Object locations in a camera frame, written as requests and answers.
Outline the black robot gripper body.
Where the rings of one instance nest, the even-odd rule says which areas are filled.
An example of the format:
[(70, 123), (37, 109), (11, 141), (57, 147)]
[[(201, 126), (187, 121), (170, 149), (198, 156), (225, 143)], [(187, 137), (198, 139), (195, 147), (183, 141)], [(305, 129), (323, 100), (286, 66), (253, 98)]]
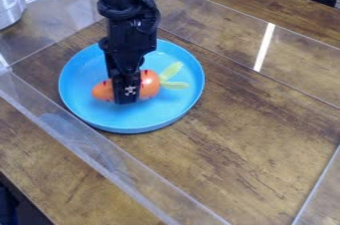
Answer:
[(125, 20), (109, 19), (109, 35), (101, 40), (106, 53), (109, 76), (114, 70), (121, 74), (134, 74), (143, 62), (145, 55), (158, 46), (158, 27), (161, 11), (146, 11)]

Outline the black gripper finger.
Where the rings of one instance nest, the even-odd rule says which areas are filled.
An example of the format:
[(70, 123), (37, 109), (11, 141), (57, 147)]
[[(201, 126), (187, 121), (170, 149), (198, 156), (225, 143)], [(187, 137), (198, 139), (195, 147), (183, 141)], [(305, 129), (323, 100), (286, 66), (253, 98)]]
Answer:
[(135, 103), (141, 97), (142, 73), (125, 75), (114, 71), (113, 82), (115, 103), (119, 105)]

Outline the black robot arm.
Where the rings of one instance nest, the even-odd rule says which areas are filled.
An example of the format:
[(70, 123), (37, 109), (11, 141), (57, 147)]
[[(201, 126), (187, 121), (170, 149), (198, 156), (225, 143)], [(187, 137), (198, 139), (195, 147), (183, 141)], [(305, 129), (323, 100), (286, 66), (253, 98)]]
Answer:
[(147, 53), (158, 48), (162, 13), (155, 0), (99, 0), (109, 34), (99, 46), (106, 54), (115, 103), (135, 103), (142, 96), (142, 70)]

